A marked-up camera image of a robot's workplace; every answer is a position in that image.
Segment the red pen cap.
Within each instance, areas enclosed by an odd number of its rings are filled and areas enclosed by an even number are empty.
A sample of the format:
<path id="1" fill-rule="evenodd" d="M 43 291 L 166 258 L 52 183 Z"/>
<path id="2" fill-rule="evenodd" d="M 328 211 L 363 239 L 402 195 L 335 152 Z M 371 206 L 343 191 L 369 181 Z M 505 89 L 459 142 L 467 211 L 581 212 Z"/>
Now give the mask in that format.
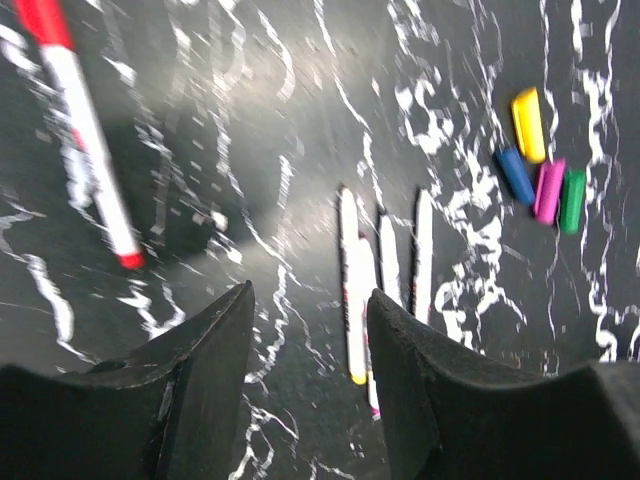
<path id="1" fill-rule="evenodd" d="M 58 0 L 14 0 L 16 14 L 40 47 L 74 49 L 64 11 Z"/>

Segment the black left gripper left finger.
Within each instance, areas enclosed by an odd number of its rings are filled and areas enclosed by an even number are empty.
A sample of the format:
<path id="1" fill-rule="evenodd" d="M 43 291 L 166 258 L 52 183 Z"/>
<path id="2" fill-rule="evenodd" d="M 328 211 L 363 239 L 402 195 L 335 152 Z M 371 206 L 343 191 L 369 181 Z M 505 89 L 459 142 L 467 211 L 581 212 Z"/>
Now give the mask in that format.
<path id="1" fill-rule="evenodd" d="M 84 374 L 73 386 L 65 450 L 71 479 L 221 479 L 231 459 L 248 362 L 254 288 Z"/>

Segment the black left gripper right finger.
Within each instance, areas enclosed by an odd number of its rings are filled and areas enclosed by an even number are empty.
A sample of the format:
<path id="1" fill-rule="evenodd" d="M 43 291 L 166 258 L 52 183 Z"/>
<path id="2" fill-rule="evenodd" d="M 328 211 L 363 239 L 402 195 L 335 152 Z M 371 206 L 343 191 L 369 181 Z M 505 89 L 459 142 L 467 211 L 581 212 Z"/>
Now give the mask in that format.
<path id="1" fill-rule="evenodd" d="M 418 322 L 381 291 L 369 322 L 395 479 L 508 479 L 550 431 L 539 377 Z"/>

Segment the yellow pen cap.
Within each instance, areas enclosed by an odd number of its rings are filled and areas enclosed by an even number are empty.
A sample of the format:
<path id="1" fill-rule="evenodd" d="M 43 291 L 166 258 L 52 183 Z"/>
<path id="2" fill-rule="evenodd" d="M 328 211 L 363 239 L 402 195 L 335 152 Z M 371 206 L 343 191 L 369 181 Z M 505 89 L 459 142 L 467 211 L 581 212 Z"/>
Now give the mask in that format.
<path id="1" fill-rule="evenodd" d="M 534 164 L 542 163 L 546 148 L 537 89 L 520 92 L 511 102 L 511 111 L 520 153 Z"/>

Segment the white pen red tip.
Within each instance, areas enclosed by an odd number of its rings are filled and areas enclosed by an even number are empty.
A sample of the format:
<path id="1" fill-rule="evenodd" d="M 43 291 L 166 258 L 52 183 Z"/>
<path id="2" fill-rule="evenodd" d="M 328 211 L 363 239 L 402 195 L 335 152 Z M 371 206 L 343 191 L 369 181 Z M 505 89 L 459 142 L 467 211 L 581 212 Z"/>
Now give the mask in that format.
<path id="1" fill-rule="evenodd" d="M 94 202 L 111 248 L 129 270 L 144 265 L 130 215 L 116 180 L 112 157 L 77 55 L 67 47 L 45 45 L 41 56 L 61 91 L 71 117 L 74 138 L 87 154 L 94 178 Z"/>

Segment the white pen yellow end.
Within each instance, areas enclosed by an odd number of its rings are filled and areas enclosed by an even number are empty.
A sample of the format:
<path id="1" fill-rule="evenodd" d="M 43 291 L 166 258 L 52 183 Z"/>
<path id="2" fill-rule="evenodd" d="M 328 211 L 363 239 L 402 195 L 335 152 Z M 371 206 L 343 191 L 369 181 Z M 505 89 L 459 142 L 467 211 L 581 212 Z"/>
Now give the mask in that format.
<path id="1" fill-rule="evenodd" d="M 339 189 L 339 226 L 348 370 L 351 380 L 356 385 L 364 385 L 367 382 L 367 364 L 362 320 L 363 304 L 358 288 L 358 216 L 354 195 L 346 186 Z"/>

